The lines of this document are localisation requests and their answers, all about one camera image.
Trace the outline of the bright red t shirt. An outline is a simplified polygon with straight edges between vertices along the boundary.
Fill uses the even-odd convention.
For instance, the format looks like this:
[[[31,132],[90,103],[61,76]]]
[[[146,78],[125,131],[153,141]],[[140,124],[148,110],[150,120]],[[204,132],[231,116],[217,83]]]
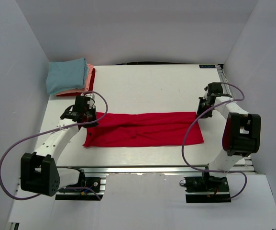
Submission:
[[[196,118],[195,112],[113,114],[87,128],[84,147],[180,146]]]

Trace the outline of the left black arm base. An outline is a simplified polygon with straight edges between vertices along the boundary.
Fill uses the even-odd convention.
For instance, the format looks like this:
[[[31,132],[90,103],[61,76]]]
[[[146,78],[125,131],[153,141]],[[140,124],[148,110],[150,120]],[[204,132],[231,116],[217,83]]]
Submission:
[[[55,195],[56,200],[65,201],[100,201],[103,198],[103,190],[100,188],[100,177],[87,176],[83,169],[77,167],[59,168],[59,172],[75,170],[78,172],[77,182],[61,186]]]

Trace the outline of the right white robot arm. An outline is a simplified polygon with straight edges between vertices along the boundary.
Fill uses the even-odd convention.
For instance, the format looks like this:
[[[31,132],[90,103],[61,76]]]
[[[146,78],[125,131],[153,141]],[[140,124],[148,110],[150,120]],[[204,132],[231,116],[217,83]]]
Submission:
[[[227,172],[241,159],[256,153],[260,147],[261,117],[242,109],[238,99],[224,93],[223,83],[213,82],[207,85],[205,95],[199,98],[196,117],[212,117],[212,111],[218,111],[226,120],[222,150],[207,165],[201,178],[201,187],[212,191],[226,177]]]

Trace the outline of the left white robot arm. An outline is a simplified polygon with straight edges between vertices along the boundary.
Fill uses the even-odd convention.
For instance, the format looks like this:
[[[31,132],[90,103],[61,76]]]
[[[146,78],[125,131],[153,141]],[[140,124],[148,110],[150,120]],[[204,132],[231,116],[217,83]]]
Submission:
[[[56,163],[80,128],[96,126],[96,119],[94,94],[77,96],[74,105],[60,116],[57,130],[33,153],[21,157],[21,189],[46,196],[54,196],[62,188],[83,190],[84,171],[77,167],[58,168]]]

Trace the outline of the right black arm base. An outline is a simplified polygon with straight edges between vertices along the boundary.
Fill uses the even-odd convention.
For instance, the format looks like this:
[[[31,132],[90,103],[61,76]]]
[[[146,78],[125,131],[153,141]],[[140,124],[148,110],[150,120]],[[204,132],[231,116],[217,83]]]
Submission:
[[[202,176],[184,177],[179,185],[185,188],[187,204],[230,203],[231,195],[226,177]]]

